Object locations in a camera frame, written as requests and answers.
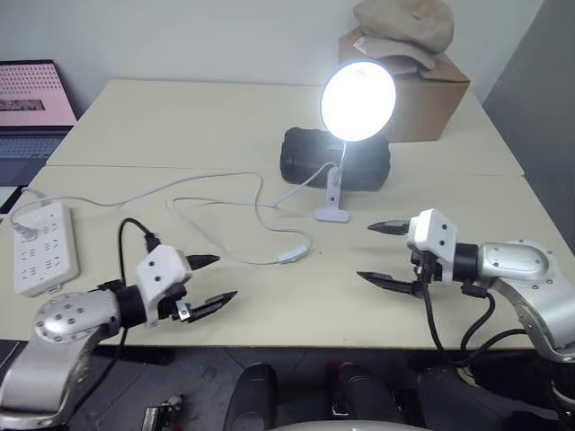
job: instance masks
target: laptop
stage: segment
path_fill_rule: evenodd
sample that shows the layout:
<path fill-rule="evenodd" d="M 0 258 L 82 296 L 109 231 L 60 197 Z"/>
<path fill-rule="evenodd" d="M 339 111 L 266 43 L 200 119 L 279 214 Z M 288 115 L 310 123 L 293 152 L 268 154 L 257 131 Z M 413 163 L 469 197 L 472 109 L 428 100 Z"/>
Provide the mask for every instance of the laptop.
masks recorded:
<path fill-rule="evenodd" d="M 53 61 L 1 61 L 0 187 L 28 185 L 75 123 Z"/>

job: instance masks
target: cardboard box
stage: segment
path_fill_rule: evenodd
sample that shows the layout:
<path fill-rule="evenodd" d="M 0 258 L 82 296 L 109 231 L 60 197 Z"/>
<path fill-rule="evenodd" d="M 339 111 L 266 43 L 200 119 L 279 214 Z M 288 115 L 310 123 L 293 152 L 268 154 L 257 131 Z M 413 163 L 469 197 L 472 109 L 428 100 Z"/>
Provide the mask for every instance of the cardboard box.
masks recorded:
<path fill-rule="evenodd" d="M 340 38 L 340 62 L 365 57 L 354 47 L 360 28 Z M 394 114 L 382 130 L 390 142 L 437 141 L 469 87 L 469 78 L 445 55 L 433 70 L 416 67 L 401 57 L 382 64 L 394 76 L 397 102 Z"/>

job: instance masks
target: black cable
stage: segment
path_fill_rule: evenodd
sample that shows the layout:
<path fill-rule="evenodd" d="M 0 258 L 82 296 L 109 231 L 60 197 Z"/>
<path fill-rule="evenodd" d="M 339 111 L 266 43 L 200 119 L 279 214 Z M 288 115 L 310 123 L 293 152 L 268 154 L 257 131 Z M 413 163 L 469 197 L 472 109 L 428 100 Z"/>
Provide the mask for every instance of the black cable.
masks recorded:
<path fill-rule="evenodd" d="M 495 343 L 501 341 L 506 337 L 510 337 L 512 335 L 525 335 L 525 330 L 504 330 L 503 332 L 491 337 L 485 343 L 483 343 L 476 351 L 474 351 L 469 357 L 461 361 L 452 361 L 449 355 L 447 354 L 446 350 L 443 348 L 441 344 L 441 340 L 439 339 L 438 329 L 435 326 L 435 320 L 433 318 L 433 307 L 431 306 L 431 298 L 429 297 L 429 287 L 427 283 L 422 284 L 423 291 L 423 300 L 425 302 L 425 311 L 428 317 L 428 325 L 429 330 L 431 331 L 431 337 L 433 338 L 433 342 L 435 344 L 436 349 L 438 352 L 446 359 L 446 361 L 451 364 L 452 366 L 456 367 L 465 367 L 471 364 L 477 357 L 481 354 L 485 353 L 489 347 L 493 346 Z"/>
<path fill-rule="evenodd" d="M 139 222 L 135 218 L 128 217 L 128 218 L 125 218 L 121 221 L 121 223 L 119 224 L 119 228 L 118 228 L 118 258 L 119 258 L 120 281 L 122 282 L 122 285 L 124 287 L 126 286 L 126 270 L 125 270 L 125 264 L 124 264 L 124 246 L 123 246 L 123 239 L 122 238 L 123 238 L 123 233 L 124 233 L 124 227 L 128 223 L 135 225 L 144 233 L 144 235 L 146 237 L 146 246 L 148 249 L 153 245 L 150 242 L 159 243 L 159 241 L 157 240 L 157 237 L 149 229 L 147 229 L 141 222 Z M 108 363 L 108 365 L 106 366 L 106 368 L 104 369 L 102 374 L 100 374 L 100 377 L 98 377 L 98 380 L 96 380 L 96 382 L 92 385 L 92 387 L 88 390 L 88 392 L 85 393 L 84 396 L 76 403 L 76 405 L 74 406 L 74 412 L 72 413 L 72 416 L 84 405 L 84 403 L 92 396 L 92 394 L 96 391 L 96 389 L 98 389 L 100 387 L 100 385 L 103 383 L 103 381 L 106 380 L 106 377 L 108 377 L 108 374 L 110 374 L 111 369 L 115 366 L 115 364 L 118 362 L 118 360 L 121 357 L 121 354 L 124 350 L 124 345 L 126 344 L 126 337 L 127 336 L 128 336 L 128 328 L 124 328 L 124 330 L 122 331 L 121 339 L 119 340 L 119 344 L 116 347 L 116 352 L 114 353 L 114 357 Z"/>
<path fill-rule="evenodd" d="M 485 312 L 485 314 L 482 317 L 480 317 L 479 319 L 477 319 L 477 321 L 469 327 L 469 329 L 465 333 L 464 337 L 461 339 L 461 345 L 459 348 L 462 352 L 467 351 L 467 343 L 469 343 L 469 340 L 471 339 L 473 334 L 481 326 L 483 326 L 483 324 L 486 321 L 488 321 L 489 318 L 493 315 L 493 312 L 495 312 L 495 298 L 493 298 L 493 295 L 489 294 L 489 293 L 486 293 L 485 297 L 489 300 L 489 307 L 487 308 L 487 311 Z"/>

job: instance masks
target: lamp head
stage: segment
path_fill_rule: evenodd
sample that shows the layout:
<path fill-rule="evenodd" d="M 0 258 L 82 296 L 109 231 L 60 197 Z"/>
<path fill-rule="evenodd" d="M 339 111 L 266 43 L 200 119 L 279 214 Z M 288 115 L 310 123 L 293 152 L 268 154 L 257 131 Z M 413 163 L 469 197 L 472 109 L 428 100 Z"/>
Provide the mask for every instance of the lamp head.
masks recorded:
<path fill-rule="evenodd" d="M 342 141 L 372 137 L 387 124 L 394 107 L 394 79 L 373 60 L 344 63 L 323 88 L 323 124 Z"/>

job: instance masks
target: laptop screen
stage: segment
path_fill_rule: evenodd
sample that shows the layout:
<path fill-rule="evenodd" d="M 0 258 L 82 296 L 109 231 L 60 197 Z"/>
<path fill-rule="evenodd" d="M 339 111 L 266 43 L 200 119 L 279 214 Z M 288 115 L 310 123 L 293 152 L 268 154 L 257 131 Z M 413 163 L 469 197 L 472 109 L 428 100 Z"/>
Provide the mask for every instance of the laptop screen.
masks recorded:
<path fill-rule="evenodd" d="M 0 128 L 72 127 L 75 123 L 52 61 L 0 62 Z"/>

